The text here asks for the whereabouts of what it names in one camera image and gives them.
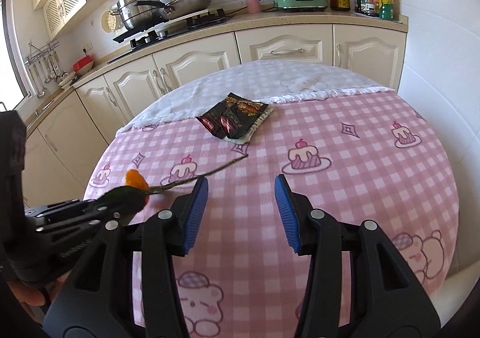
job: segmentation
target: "wall outlet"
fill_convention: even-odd
[[[83,48],[85,48],[85,51],[88,52],[93,49],[93,45],[91,42],[89,42],[87,45],[85,45]]]

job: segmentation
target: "gas stove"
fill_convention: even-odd
[[[194,30],[200,30],[205,27],[219,25],[224,23],[228,18],[229,17],[225,15],[224,10],[220,8],[214,12],[206,11],[195,16],[187,16],[187,18],[183,19],[185,25],[181,26],[180,28],[169,27],[167,25],[171,22],[165,23],[165,21],[160,21],[151,22],[150,24],[143,25],[142,27],[127,30],[126,32],[115,37],[113,40],[118,43],[129,40],[130,50],[118,56],[117,58],[110,60],[107,64],[113,63],[114,61],[120,60],[126,55],[130,55],[136,51],[139,51],[140,49],[157,44],[163,40],[183,35]],[[156,28],[156,26],[159,24],[162,24],[161,28]],[[134,37],[140,32],[147,32],[147,34],[142,37]]]

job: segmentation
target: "pink utensil holder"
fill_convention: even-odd
[[[247,11],[249,14],[256,14],[262,12],[262,6],[260,5],[260,0],[246,0]]]

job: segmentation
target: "stainless steel pot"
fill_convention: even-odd
[[[150,5],[136,5],[137,1],[148,1],[158,3],[156,7]],[[117,11],[112,12],[112,15],[119,15],[123,24],[127,29],[133,29],[144,23],[152,22],[162,18],[162,8],[167,6],[160,0],[119,0],[117,2]]]
[[[162,2],[152,0],[138,0],[135,6],[151,6],[157,7],[162,18],[173,20],[183,17],[184,15],[192,14],[201,10],[205,10],[212,0],[172,0],[165,5]]]

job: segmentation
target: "pan handle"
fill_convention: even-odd
[[[167,6],[165,3],[156,1],[156,0],[139,0],[133,4],[134,6],[152,6],[158,8],[167,8],[174,11],[175,9],[172,6]]]

